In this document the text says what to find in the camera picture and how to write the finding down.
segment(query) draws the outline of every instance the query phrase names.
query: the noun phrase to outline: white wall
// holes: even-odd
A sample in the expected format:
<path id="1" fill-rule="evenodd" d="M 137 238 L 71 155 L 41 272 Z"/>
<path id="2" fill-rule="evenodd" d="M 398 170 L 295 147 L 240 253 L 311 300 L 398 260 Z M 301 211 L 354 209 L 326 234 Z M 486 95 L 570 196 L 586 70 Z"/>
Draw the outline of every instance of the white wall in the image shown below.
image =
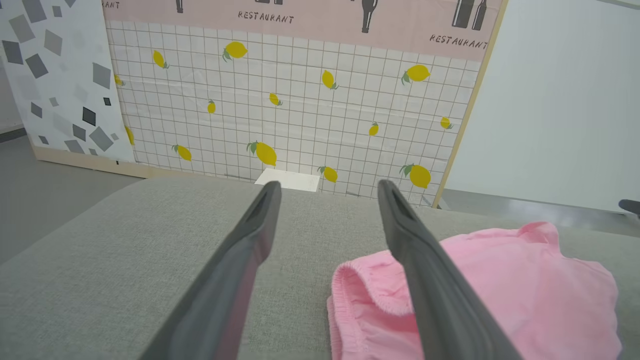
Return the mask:
<path id="1" fill-rule="evenodd" d="M 17 126 L 22 127 L 20 113 L 13 99 L 9 79 L 6 78 L 3 61 L 0 60 L 0 134 L 14 130 Z"/>
<path id="2" fill-rule="evenodd" d="M 446 188 L 610 211 L 640 200 L 640 10 L 509 0 Z"/>

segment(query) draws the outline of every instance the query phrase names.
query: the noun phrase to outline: white grid fabric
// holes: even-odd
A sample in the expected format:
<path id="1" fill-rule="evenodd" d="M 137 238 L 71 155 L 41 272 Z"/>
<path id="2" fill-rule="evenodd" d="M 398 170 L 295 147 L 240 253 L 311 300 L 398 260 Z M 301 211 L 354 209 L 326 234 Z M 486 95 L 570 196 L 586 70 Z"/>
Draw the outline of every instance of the white grid fabric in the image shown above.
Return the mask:
<path id="1" fill-rule="evenodd" d="M 274 148 L 276 169 L 335 169 L 337 182 L 322 177 L 319 191 L 375 198 L 378 181 L 390 179 L 416 206 L 435 199 L 480 68 L 427 54 L 164 24 L 110 21 L 108 38 L 115 74 L 125 82 L 118 92 L 137 162 L 253 182 L 268 166 L 246 150 L 258 141 Z M 248 52 L 224 61 L 231 41 Z M 168 69 L 154 63 L 154 51 Z M 416 64 L 431 75 L 403 85 Z M 326 70 L 338 89 L 322 84 Z M 272 104 L 270 93 L 283 104 Z M 442 117 L 452 129 L 440 125 Z M 369 136 L 374 121 L 379 131 Z M 191 161 L 172 151 L 177 144 Z M 431 172 L 427 189 L 400 173 L 412 163 Z"/>

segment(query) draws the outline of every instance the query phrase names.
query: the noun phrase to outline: folded pink fabric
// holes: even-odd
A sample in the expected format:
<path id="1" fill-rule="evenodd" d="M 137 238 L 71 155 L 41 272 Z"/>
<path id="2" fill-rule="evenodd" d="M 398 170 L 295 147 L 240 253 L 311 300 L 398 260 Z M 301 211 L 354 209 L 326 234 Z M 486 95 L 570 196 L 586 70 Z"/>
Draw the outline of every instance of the folded pink fabric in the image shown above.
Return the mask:
<path id="1" fill-rule="evenodd" d="M 524 359 L 620 353 L 613 276 L 599 263 L 565 258 L 552 224 L 441 244 Z M 340 265 L 327 309 L 334 360 L 423 358 L 404 270 L 389 251 Z"/>

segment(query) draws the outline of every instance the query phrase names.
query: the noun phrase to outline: bottle illustration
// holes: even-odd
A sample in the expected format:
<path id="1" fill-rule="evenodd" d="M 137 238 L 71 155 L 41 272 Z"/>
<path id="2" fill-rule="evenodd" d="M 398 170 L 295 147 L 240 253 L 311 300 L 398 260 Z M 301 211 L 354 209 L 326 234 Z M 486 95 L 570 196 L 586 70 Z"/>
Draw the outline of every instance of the bottle illustration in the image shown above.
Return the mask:
<path id="1" fill-rule="evenodd" d="M 484 20 L 484 13 L 486 13 L 486 0 L 482 0 L 476 10 L 476 17 L 474 19 L 473 30 L 480 30 L 482 28 L 482 21 Z"/>
<path id="2" fill-rule="evenodd" d="M 474 0 L 458 0 L 456 12 L 453 13 L 453 22 L 451 23 L 451 26 L 466 29 L 473 10 Z"/>
<path id="3" fill-rule="evenodd" d="M 365 34 L 369 32 L 373 10 L 376 9 L 377 5 L 378 0 L 362 0 L 362 32 Z"/>

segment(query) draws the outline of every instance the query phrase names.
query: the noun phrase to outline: pink banner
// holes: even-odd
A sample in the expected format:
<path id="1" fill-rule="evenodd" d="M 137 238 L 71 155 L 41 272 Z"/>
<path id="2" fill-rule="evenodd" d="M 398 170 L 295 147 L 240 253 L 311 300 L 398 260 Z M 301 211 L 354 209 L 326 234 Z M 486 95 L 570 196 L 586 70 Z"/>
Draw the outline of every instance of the pink banner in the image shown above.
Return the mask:
<path id="1" fill-rule="evenodd" d="M 107 20 L 367 45 L 482 61 L 502 0 L 119 0 Z"/>

